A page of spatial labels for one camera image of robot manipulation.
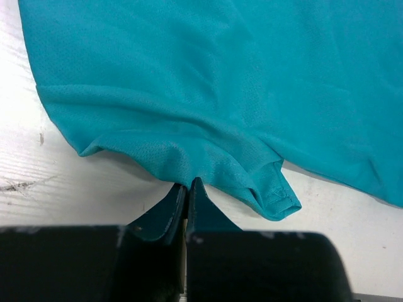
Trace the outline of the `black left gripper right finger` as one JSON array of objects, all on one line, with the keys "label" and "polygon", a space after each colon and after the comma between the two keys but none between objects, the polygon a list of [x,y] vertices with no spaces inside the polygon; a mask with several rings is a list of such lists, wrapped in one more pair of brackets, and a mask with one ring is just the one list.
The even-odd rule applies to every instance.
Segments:
[{"label": "black left gripper right finger", "polygon": [[310,232],[244,231],[190,189],[188,301],[352,301],[342,260],[328,238]]}]

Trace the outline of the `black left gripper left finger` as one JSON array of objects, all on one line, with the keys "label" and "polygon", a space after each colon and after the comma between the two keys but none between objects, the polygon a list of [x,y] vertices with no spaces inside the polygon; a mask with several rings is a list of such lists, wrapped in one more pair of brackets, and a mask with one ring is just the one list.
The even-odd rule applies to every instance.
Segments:
[{"label": "black left gripper left finger", "polygon": [[126,225],[3,226],[2,301],[178,301],[186,188]]}]

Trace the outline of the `teal blue t-shirt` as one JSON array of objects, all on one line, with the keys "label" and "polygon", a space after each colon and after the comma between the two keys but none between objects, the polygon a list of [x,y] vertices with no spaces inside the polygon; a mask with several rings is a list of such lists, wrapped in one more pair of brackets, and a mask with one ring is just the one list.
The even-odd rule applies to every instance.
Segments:
[{"label": "teal blue t-shirt", "polygon": [[402,206],[401,1],[20,1],[49,118],[279,221],[284,161]]}]

